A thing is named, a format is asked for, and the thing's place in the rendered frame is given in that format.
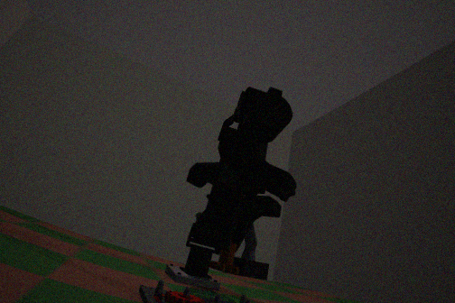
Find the red gear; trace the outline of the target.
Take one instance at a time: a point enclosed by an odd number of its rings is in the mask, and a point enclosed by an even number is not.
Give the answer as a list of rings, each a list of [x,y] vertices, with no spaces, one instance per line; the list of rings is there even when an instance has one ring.
[[[168,303],[205,303],[204,299],[196,298],[194,295],[185,296],[182,292],[166,291],[164,300]]]

